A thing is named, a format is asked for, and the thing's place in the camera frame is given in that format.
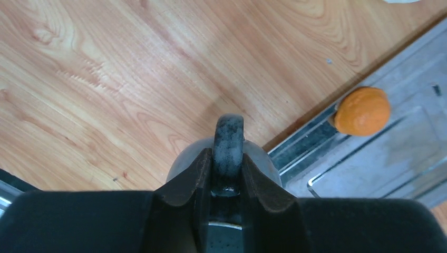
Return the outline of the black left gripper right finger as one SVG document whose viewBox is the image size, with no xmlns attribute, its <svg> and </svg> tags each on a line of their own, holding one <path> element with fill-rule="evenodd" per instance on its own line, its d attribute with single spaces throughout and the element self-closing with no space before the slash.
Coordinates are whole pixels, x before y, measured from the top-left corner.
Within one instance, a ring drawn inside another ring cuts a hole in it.
<svg viewBox="0 0 447 253">
<path fill-rule="evenodd" d="M 406 199 L 297 198 L 244 155 L 244 252 L 446 252 L 446 235 Z"/>
</svg>

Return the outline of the grey metal cup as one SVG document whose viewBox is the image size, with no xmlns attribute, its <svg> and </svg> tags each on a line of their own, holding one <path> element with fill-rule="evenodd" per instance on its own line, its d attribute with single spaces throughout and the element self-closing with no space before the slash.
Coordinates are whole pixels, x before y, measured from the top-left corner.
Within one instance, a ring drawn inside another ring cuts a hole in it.
<svg viewBox="0 0 447 253">
<path fill-rule="evenodd" d="M 172 180 L 190 166 L 205 148 L 212 150 L 210 216 L 207 252 L 243 252 L 240 187 L 242 157 L 248 155 L 258 170 L 281 186 L 278 170 L 267 152 L 244 137 L 244 119 L 239 114 L 224 114 L 213 137 L 187 146 L 175 159 L 167 176 Z"/>
</svg>

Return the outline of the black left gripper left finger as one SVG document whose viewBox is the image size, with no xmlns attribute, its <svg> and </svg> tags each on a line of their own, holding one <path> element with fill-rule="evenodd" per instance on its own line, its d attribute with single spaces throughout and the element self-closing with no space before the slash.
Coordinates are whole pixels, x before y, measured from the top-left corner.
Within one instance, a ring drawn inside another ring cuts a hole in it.
<svg viewBox="0 0 447 253">
<path fill-rule="evenodd" d="M 1 217 L 1 252 L 205 252 L 211 149 L 155 191 L 34 191 Z"/>
</svg>

